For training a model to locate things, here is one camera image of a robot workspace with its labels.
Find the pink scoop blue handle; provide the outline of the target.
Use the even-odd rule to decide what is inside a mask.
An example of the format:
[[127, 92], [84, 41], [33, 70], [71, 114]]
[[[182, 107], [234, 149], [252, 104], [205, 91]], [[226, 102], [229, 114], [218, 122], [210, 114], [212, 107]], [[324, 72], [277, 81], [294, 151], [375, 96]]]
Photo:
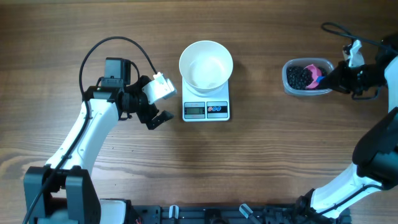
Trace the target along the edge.
[[306, 89], [308, 90], [315, 89], [319, 85], [320, 81], [323, 79], [322, 71], [314, 64], [306, 66], [305, 69], [311, 72], [311, 79], [312, 79], [312, 82], [306, 86]]

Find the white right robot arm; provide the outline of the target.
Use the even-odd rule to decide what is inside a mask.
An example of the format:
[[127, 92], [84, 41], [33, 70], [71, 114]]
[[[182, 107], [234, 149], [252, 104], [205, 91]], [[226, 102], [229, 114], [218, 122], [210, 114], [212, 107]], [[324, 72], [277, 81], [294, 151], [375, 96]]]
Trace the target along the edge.
[[304, 222], [326, 223], [362, 198], [397, 185], [397, 34], [379, 43], [375, 63], [352, 66], [347, 61], [318, 83], [362, 100], [370, 88], [386, 86], [388, 113], [355, 146], [352, 162], [340, 175], [323, 187], [298, 198], [292, 218]]

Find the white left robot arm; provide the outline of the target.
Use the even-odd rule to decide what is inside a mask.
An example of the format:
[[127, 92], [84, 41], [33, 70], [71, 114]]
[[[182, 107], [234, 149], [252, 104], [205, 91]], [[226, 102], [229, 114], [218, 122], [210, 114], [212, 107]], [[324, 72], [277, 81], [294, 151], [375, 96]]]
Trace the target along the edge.
[[108, 57], [104, 76], [83, 92], [80, 115], [63, 144], [42, 167], [24, 176], [27, 213], [24, 223], [125, 223], [129, 201], [101, 201], [91, 180], [93, 165], [109, 132], [137, 114], [153, 130], [173, 118], [155, 102], [176, 94], [172, 81], [156, 72], [131, 83], [136, 64]]

